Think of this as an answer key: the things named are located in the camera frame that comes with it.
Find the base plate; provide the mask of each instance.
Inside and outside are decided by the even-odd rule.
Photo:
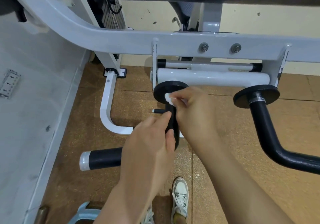
[[[165,99],[166,93],[179,91],[186,87],[189,86],[181,81],[164,81],[155,86],[153,96],[158,102],[167,103]]]
[[[255,97],[254,93],[259,92],[266,100],[266,105],[273,103],[280,96],[278,88],[273,85],[254,85],[237,92],[233,97],[233,103],[238,108],[249,108],[249,99]]]

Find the weight bench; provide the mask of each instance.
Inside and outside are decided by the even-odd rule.
[[[177,12],[178,32],[109,30],[95,27],[75,15],[61,0],[21,0],[31,15],[38,17],[60,36],[96,53],[143,54],[153,57],[150,79],[154,97],[166,103],[164,94],[191,85],[241,86],[234,104],[250,108],[264,152],[285,167],[320,174],[320,158],[293,153],[282,148],[274,130],[267,104],[279,98],[277,89],[286,61],[320,62],[320,39],[286,36],[257,36],[219,32],[222,3],[262,3],[320,5],[320,0],[153,0],[169,1],[176,11],[178,2],[195,3],[192,15]],[[178,56],[179,60],[161,60],[158,56]],[[211,58],[261,60],[262,63],[214,63]],[[132,127],[112,123],[110,109],[115,82],[125,70],[117,61],[103,63],[106,84],[100,108],[102,123],[118,134],[130,134]],[[168,129],[174,129],[176,146],[179,128],[175,108]],[[121,148],[85,152],[80,168],[90,170],[118,166]]]

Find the white sneaker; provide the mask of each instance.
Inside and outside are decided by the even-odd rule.
[[[140,223],[141,224],[155,224],[155,222],[153,220],[153,215],[154,215],[154,213],[152,211],[152,204],[151,204],[151,206],[149,206],[148,210],[146,211],[145,218]]]
[[[188,216],[189,190],[184,178],[175,178],[172,184],[172,196],[173,207],[171,212],[171,224],[174,224],[175,213],[178,213],[185,218]]]

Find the cable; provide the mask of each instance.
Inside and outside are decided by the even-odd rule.
[[[118,15],[118,14],[120,13],[120,11],[121,11],[121,9],[122,9],[122,5],[120,5],[120,3],[118,3],[118,4],[120,5],[120,7],[119,7],[119,10],[118,10],[117,12],[115,12],[114,9],[111,7],[111,2],[110,2],[110,0],[106,0],[106,3],[108,4],[108,7],[109,7],[110,11],[111,11],[113,14]]]

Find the right hand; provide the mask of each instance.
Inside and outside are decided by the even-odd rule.
[[[169,97],[177,109],[181,133],[192,148],[197,148],[199,141],[205,143],[217,137],[214,102],[208,94],[199,88],[187,87],[172,92]]]

